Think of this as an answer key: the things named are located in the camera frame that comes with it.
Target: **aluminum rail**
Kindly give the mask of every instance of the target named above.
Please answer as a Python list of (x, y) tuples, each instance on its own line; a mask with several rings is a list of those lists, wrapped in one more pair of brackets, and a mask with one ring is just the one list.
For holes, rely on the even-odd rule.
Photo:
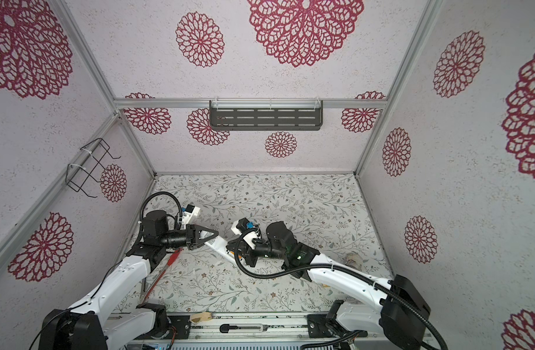
[(377, 108), (388, 106), (387, 100), (371, 99), (114, 99), (116, 108), (209, 108), (212, 101), (214, 108), (246, 109), (246, 108)]

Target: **patterned wallpaper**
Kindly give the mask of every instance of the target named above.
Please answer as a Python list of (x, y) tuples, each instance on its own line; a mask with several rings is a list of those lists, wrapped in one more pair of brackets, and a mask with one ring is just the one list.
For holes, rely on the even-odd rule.
[(352, 172), (377, 114), (371, 108), (332, 108), (324, 110), (319, 131), (217, 132), (205, 108), (126, 110), (156, 171), (189, 174)]
[(68, 1), (114, 93), (388, 92), (425, 0)]
[(535, 350), (535, 1), (447, 1), (361, 174), (449, 348)]
[[(338, 262), (358, 254), (361, 270), (375, 276), (391, 275), (380, 243), (370, 224), (353, 174), (341, 175), (165, 175), (155, 192), (176, 195), (183, 206), (201, 208), (196, 223), (232, 240), (230, 227), (243, 217), (266, 227), (284, 221), (299, 242), (319, 249)], [(151, 200), (148, 211), (173, 211), (166, 196)], [(159, 275), (161, 266), (147, 278)], [(278, 259), (259, 259), (257, 273), (281, 270)], [(132, 312), (140, 285), (124, 297), (116, 312)], [(291, 276), (259, 280), (241, 273), (207, 246), (184, 249), (167, 270), (149, 301), (165, 304), (168, 312), (320, 312), (334, 300), (347, 298), (339, 290)]]
[[(0, 347), (28, 346), (48, 312), (81, 298), (113, 264), (149, 178), (119, 125), (104, 138), (120, 158), (105, 156), (94, 172), (102, 182), (89, 179), (83, 186), (96, 198), (62, 193), (0, 275)], [(81, 174), (76, 179), (82, 181)]]
[[(109, 115), (48, 4), (0, 1), (0, 242)], [(0, 348), (26, 348), (112, 263), (149, 179), (118, 125), (105, 138), (120, 158), (83, 186), (96, 198), (63, 192), (0, 275)]]
[(0, 242), (108, 118), (44, 1), (0, 1)]

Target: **white wall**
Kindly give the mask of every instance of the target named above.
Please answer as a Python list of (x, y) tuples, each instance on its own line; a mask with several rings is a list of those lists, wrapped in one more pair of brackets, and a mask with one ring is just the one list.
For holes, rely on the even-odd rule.
[[(277, 57), (266, 53), (264, 40), (257, 40), (257, 32), (250, 23), (251, 15), (258, 13), (254, 11), (256, 6), (250, 3), (265, 8), (269, 2), (160, 0), (126, 4), (122, 0), (68, 1), (118, 97), (142, 92), (153, 97), (244, 98), (353, 98), (369, 90), (386, 94), (426, 2), (355, 0), (342, 7), (334, 3), (336, 7), (322, 11), (324, 15), (329, 18), (356, 15), (356, 21), (317, 22), (321, 28), (320, 51), (332, 52), (326, 59), (315, 60), (312, 66), (300, 64), (297, 67), (282, 64)], [(296, 24), (301, 33), (306, 33), (300, 37), (311, 38), (308, 34), (311, 30), (306, 25), (310, 22), (301, 21), (304, 17), (297, 12), (303, 10), (302, 4), (302, 1), (297, 2), (297, 7), (286, 10), (286, 16), (279, 20)], [(211, 24), (199, 21), (216, 33), (214, 38), (207, 36), (207, 39), (214, 40), (219, 46), (222, 43), (219, 60), (213, 57), (219, 55), (221, 47), (215, 47), (215, 52), (209, 48), (205, 50), (211, 54), (207, 59), (211, 66), (197, 66), (184, 56), (187, 50), (179, 47), (179, 43), (187, 42), (187, 36), (192, 34), (182, 30), (190, 27), (182, 18), (195, 12), (213, 21)], [(267, 25), (261, 16), (258, 20)], [(342, 47), (337, 49), (337, 38), (341, 36), (328, 34), (333, 23), (338, 27), (331, 32), (343, 30), (345, 37)], [(289, 40), (294, 42), (293, 38), (298, 37), (299, 33), (291, 35)], [(287, 52), (283, 48), (276, 51)], [(299, 51), (308, 56), (317, 49)]]
[(110, 112), (76, 55), (59, 94), (0, 88), (0, 242)]
[[(305, 10), (306, 3), (297, 2), (293, 7), (289, 2), (290, 8), (273, 12), (282, 11), (285, 15), (279, 20), (290, 21), (293, 31), (300, 32), (288, 37), (291, 43), (294, 38), (315, 36), (310, 34), (314, 27), (309, 26), (311, 8)], [(122, 98), (354, 98), (368, 91), (387, 94), (425, 3), (355, 0), (342, 6), (332, 2), (334, 8), (321, 11), (327, 18), (314, 21), (321, 44), (310, 45), (308, 41), (298, 49), (308, 62), (285, 63), (282, 59), (281, 63), (279, 58), (289, 50), (282, 45), (276, 52), (267, 52), (263, 46), (266, 41), (252, 24), (267, 25), (261, 14), (274, 2), (68, 2), (115, 95)], [(317, 2), (309, 4), (315, 7)], [(196, 12), (201, 14), (197, 20)], [(214, 33), (207, 35), (206, 41), (211, 42), (207, 54), (187, 54), (185, 43), (196, 35), (187, 22), (188, 14)], [(330, 20), (347, 15), (351, 20)], [(271, 34), (274, 40), (277, 35)], [(342, 125), (342, 109), (326, 109), (320, 131), (292, 132), (296, 150), (276, 158), (265, 149), (271, 132), (231, 132), (228, 138), (214, 132), (220, 140), (205, 144), (190, 136), (187, 119), (191, 109), (147, 108), (140, 112), (139, 119), (131, 121), (159, 172), (352, 172), (371, 127), (354, 132)], [(141, 118), (149, 118), (147, 125), (140, 126)]]
[[(469, 31), (483, 37), (482, 62), (462, 70), (473, 76), (464, 89), (442, 97), (433, 83), (437, 63)], [(465, 53), (456, 57), (480, 56), (480, 49), (460, 47)], [(502, 127), (519, 69), (534, 56), (535, 1), (447, 1), (361, 173), (392, 268), (421, 291), (452, 349), (535, 349), (535, 178), (519, 171), (506, 150), (507, 135), (518, 135)], [(521, 104), (526, 113), (535, 99), (530, 80), (521, 85), (530, 89)], [(532, 113), (520, 120), (535, 125)], [(403, 151), (410, 157), (403, 172), (390, 176), (383, 147), (397, 128), (409, 135)], [(535, 139), (535, 131), (520, 132)], [(527, 152), (535, 155), (535, 147)], [(411, 254), (406, 231), (411, 244), (410, 231), (421, 230), (408, 222), (418, 216), (434, 233), (426, 227), (422, 248)]]
[[(50, 220), (49, 225), (41, 220), (42, 228), (52, 229), (38, 228), (37, 233), (33, 232), (27, 248), (23, 248), (1, 274), (0, 347), (30, 345), (49, 312), (65, 310), (100, 283), (108, 267), (114, 263), (128, 231), (132, 232), (128, 226), (137, 214), (138, 203), (149, 184), (148, 174), (132, 153), (119, 125), (114, 126), (104, 139), (110, 145), (111, 154), (121, 158), (113, 160), (105, 156), (102, 162), (106, 167), (116, 164), (122, 168), (125, 193), (119, 200), (119, 197), (113, 198), (117, 200), (113, 202), (106, 198), (98, 183), (89, 180), (83, 189), (97, 198), (67, 189), (52, 205), (45, 220), (63, 218), (58, 224), (68, 229), (68, 233), (60, 234), (56, 229), (60, 225), (55, 225), (54, 220)], [(87, 162), (89, 169), (93, 165), (94, 161)], [(75, 179), (82, 180), (81, 173)], [(102, 168), (97, 167), (95, 177), (100, 179), (101, 174)], [(45, 233), (48, 231), (57, 233), (51, 236)], [(49, 244), (43, 247), (37, 241)], [(36, 274), (37, 267), (46, 264), (50, 267), (47, 273)]]
[[(0, 242), (111, 112), (47, 3), (14, 4), (0, 2)], [(112, 202), (88, 181), (98, 198), (61, 193), (0, 274), (0, 348), (28, 348), (46, 314), (100, 282), (127, 234), (149, 178), (118, 125), (104, 138), (126, 192)]]

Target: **white plastic part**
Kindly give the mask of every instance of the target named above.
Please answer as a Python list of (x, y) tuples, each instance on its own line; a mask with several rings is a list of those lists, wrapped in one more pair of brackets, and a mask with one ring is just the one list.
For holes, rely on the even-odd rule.
[[(238, 225), (238, 221), (233, 222), (233, 225), (230, 227), (230, 230), (233, 231), (233, 233), (236, 234), (237, 236), (240, 236), (242, 232), (236, 228), (237, 225)], [(250, 248), (256, 249), (256, 243), (254, 243), (252, 240), (257, 239), (257, 238), (260, 238), (258, 237), (257, 232), (250, 232), (244, 236), (244, 242), (246, 242), (246, 244), (248, 244)]]
[(184, 228), (186, 228), (186, 225), (193, 223), (195, 219), (198, 217), (198, 215), (200, 214), (200, 211), (201, 211), (200, 208), (198, 208), (197, 206), (194, 206), (194, 210), (192, 210), (192, 213), (188, 213), (186, 211), (183, 212), (182, 224), (181, 224), (180, 229), (183, 230)]
[[(361, 271), (357, 271), (348, 266), (345, 266), (344, 264), (340, 264), (339, 262), (333, 261), (324, 254), (315, 256), (311, 264), (331, 264), (334, 266), (339, 265), (358, 274), (361, 274), (367, 278), (370, 278), (376, 283), (382, 284), (384, 287), (390, 289), (390, 284), (388, 284), (387, 278), (371, 276)], [(387, 295), (384, 292), (376, 290), (374, 287), (366, 284), (360, 279), (355, 278), (354, 276), (346, 274), (345, 272), (332, 269), (311, 269), (308, 270), (308, 275), (310, 276), (313, 282), (319, 282), (321, 284), (327, 284), (330, 287), (334, 287), (344, 292), (345, 294), (361, 301), (377, 314), (380, 314), (380, 311), (382, 310), (382, 305), (380, 305), (380, 299), (387, 298)]]
[(236, 266), (235, 255), (233, 254), (233, 252), (227, 250), (226, 239), (222, 238), (221, 236), (217, 236), (211, 241), (205, 242), (205, 245), (215, 250), (220, 256), (224, 257), (225, 259), (230, 261), (234, 266)]
[(336, 314), (336, 321), (347, 330), (366, 330), (367, 332), (384, 333), (378, 324), (380, 314), (360, 302), (346, 301), (341, 304)]
[(156, 314), (152, 310), (136, 309), (120, 319), (108, 321), (102, 327), (102, 332), (108, 337), (108, 349), (119, 349), (150, 331), (155, 325), (155, 317)]
[(95, 297), (90, 298), (100, 284), (79, 301), (73, 303), (70, 307), (75, 307), (75, 305), (82, 304), (85, 301), (87, 302), (71, 312), (75, 312), (76, 314), (95, 312), (98, 315), (100, 324), (103, 325), (116, 305), (120, 303), (137, 282), (141, 281), (150, 272), (151, 265), (149, 260), (143, 259), (138, 255), (126, 256), (116, 269), (106, 277), (102, 288), (100, 288)]

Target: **wire rack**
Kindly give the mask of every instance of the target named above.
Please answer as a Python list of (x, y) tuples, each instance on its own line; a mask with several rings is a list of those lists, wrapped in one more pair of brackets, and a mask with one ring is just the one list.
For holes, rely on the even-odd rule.
[[(93, 146), (95, 144), (95, 142), (97, 142), (98, 144), (95, 145), (94, 149), (93, 150), (89, 150), (89, 148), (91, 146)], [(98, 147), (102, 147), (102, 149), (104, 150), (104, 153), (102, 154), (102, 156), (100, 156), (99, 158), (96, 158), (94, 156), (94, 153), (98, 150)], [(95, 169), (98, 167), (98, 166), (101, 166), (102, 169), (104, 170), (106, 167), (104, 167), (104, 165), (102, 164), (102, 159), (106, 156), (106, 155), (109, 155), (110, 158), (112, 159), (119, 159), (121, 158), (120, 157), (114, 157), (112, 156), (112, 154), (110, 153), (110, 145), (108, 145), (106, 143), (106, 141), (104, 141), (103, 138), (97, 138), (97, 139), (94, 139), (92, 141), (90, 141), (88, 144), (82, 146), (80, 148), (80, 150), (82, 151), (86, 151), (89, 153), (89, 157), (87, 157), (83, 163), (81, 164), (67, 164), (67, 170), (65, 171), (65, 184), (72, 190), (74, 190), (75, 192), (83, 192), (86, 196), (88, 197), (91, 197), (91, 198), (97, 198), (98, 196), (96, 195), (90, 195), (89, 193), (87, 193), (84, 189), (83, 189), (83, 186), (84, 184), (87, 182), (87, 180), (90, 178), (90, 179), (93, 179), (95, 182), (97, 183), (101, 183), (102, 181), (99, 181), (97, 180), (93, 175), (92, 173), (95, 171)], [(95, 166), (92, 167), (92, 169), (90, 171), (87, 171), (87, 168), (84, 166), (84, 164), (89, 160), (89, 159), (94, 159), (96, 161), (96, 164)], [(74, 168), (78, 168), (79, 170), (82, 170), (83, 172), (85, 172), (85, 174), (87, 174), (87, 176), (84, 178), (83, 182), (81, 183), (81, 185), (78, 184), (78, 181), (75, 182), (73, 181), (73, 178), (75, 177), (77, 171), (71, 171), (73, 170)]]

